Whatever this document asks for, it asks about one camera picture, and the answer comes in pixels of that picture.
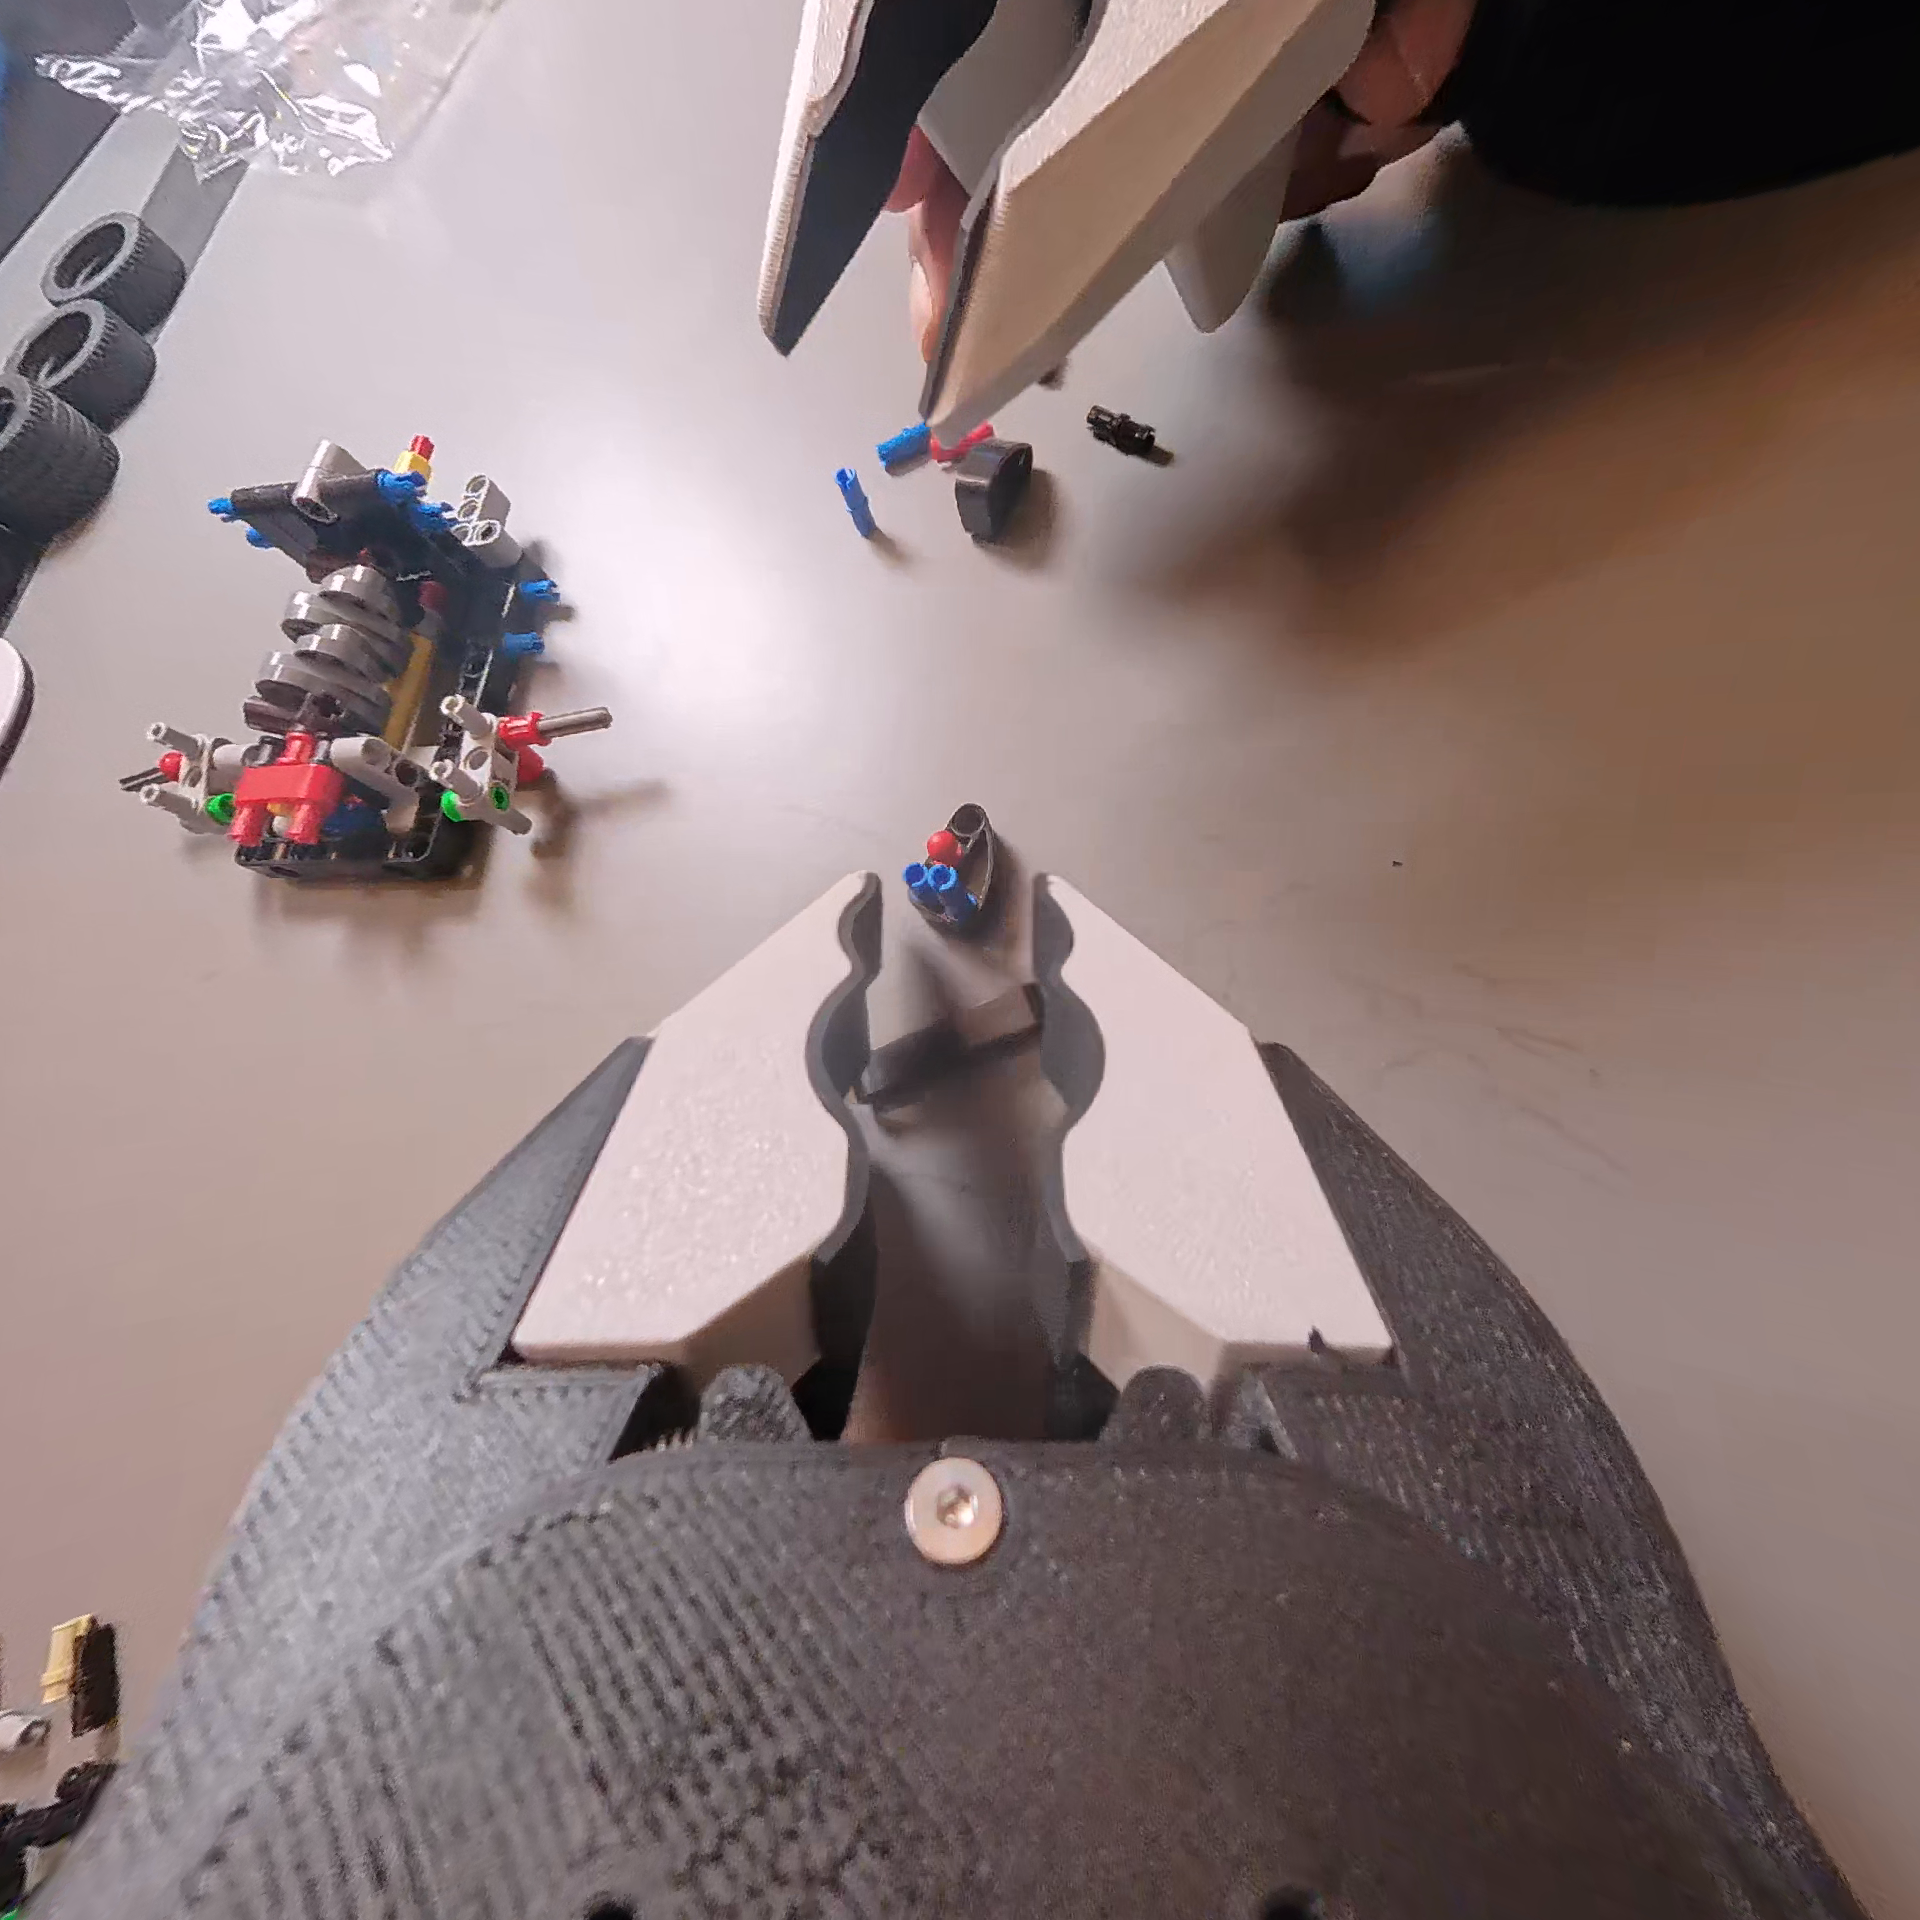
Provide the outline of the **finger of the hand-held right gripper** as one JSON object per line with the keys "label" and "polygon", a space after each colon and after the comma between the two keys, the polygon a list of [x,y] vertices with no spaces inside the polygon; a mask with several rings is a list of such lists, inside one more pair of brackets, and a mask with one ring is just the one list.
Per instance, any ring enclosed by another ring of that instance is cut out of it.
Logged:
{"label": "finger of the hand-held right gripper", "polygon": [[829,299],[897,188],[920,114],[988,22],[988,0],[800,3],[754,279],[776,354]]}
{"label": "finger of the hand-held right gripper", "polygon": [[1018,400],[1163,267],[1353,63],[1375,3],[1101,3],[958,223],[931,429]]}

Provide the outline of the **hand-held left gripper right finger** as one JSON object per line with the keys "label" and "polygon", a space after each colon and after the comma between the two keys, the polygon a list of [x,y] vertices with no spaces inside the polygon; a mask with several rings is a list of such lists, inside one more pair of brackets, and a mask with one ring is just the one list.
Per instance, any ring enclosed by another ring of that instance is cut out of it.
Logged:
{"label": "hand-held left gripper right finger", "polygon": [[1386,1319],[1250,1034],[1072,881],[1032,904],[1039,1063],[1063,1101],[1043,1205],[1068,1350],[1105,1384],[1392,1355]]}

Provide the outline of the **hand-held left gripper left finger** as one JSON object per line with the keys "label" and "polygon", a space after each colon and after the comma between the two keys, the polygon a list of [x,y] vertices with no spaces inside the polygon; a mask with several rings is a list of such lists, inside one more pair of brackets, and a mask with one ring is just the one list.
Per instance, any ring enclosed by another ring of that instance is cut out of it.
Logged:
{"label": "hand-held left gripper left finger", "polygon": [[673,1008],[514,1321],[522,1362],[854,1375],[874,1321],[870,1067],[879,881],[849,871]]}

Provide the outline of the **black rounded lego beam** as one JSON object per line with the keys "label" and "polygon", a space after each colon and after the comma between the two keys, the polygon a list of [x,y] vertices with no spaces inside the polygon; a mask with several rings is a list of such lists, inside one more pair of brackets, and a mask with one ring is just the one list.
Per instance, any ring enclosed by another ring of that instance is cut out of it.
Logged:
{"label": "black rounded lego beam", "polygon": [[1003,840],[981,801],[958,801],[945,827],[952,827],[962,840],[962,861],[955,866],[955,871],[975,898],[975,914],[974,923],[948,923],[938,912],[924,912],[924,914],[948,933],[981,941],[992,925],[996,903],[1003,903],[1003,887],[996,887]]}

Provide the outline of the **black curved lego piece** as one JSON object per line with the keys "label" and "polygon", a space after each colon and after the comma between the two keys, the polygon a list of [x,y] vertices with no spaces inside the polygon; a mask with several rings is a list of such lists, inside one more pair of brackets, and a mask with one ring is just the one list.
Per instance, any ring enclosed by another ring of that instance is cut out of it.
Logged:
{"label": "black curved lego piece", "polygon": [[981,435],[952,463],[955,514],[974,546],[1004,541],[1033,482],[1033,449],[1025,440]]}

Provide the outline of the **lego car chassis assembly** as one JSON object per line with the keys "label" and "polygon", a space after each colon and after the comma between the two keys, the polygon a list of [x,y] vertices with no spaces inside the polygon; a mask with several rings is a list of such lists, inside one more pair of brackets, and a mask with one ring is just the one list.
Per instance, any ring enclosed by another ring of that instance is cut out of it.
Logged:
{"label": "lego car chassis assembly", "polygon": [[298,567],[298,592],[240,737],[154,723],[125,795],[276,881],[445,881],[481,836],[533,836],[522,795],[547,754],[605,732],[611,711],[521,700],[564,593],[492,472],[441,499],[432,466],[432,435],[384,466],[319,440],[298,478],[208,504]]}

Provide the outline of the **pile of small lego pieces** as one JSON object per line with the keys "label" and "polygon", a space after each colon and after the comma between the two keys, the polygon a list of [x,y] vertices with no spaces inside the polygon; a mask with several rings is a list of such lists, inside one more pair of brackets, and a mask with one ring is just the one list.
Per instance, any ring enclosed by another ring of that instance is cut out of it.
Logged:
{"label": "pile of small lego pieces", "polygon": [[121,1761],[121,1649],[99,1614],[56,1619],[38,1692],[0,1716],[3,1909],[82,1834]]}

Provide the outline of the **clear plastic bag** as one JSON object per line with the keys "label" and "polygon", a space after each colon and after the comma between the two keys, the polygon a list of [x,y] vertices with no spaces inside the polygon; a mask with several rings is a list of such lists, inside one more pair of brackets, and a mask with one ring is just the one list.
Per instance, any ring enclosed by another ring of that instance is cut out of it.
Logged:
{"label": "clear plastic bag", "polygon": [[43,52],[43,77],[175,125],[198,181],[342,179],[413,146],[497,0],[194,0],[109,52]]}

